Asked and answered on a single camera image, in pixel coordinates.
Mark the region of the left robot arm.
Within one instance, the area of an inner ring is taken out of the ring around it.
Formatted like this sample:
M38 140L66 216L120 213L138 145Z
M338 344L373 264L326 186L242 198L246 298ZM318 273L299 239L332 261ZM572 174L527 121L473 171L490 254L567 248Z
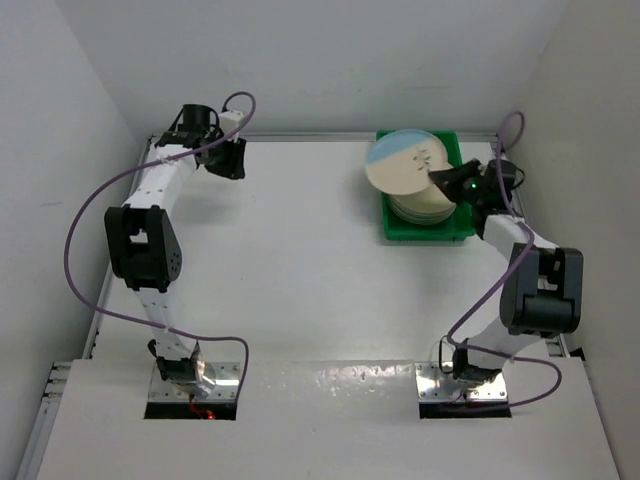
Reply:
M181 337L183 321L175 289L182 250L170 214L186 183L200 167L220 177L244 176L245 140L239 110L186 104L154 144L134 193L104 215L111 265L143 306L152 325L149 349L160 378L190 397L204 398L215 388L214 370L202 358L198 341Z

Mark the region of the green cream plate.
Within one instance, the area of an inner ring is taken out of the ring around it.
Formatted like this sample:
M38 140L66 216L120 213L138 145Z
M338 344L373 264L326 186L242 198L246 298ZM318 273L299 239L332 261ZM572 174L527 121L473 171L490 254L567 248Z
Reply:
M414 194L392 195L390 199L402 211L418 216L435 216L456 208L456 204L435 185Z

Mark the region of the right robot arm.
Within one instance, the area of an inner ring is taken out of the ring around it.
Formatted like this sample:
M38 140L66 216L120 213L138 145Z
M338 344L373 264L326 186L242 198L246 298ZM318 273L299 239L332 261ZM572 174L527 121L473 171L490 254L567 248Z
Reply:
M574 332L581 319L584 256L550 242L526 223L512 206L512 193L524 179L521 168L494 159L472 160L429 175L445 197L466 203L479 239L507 261L496 283L449 330L453 346L450 375L462 384L494 379L521 351L547 338ZM500 296L494 321L462 341L455 333L494 294Z

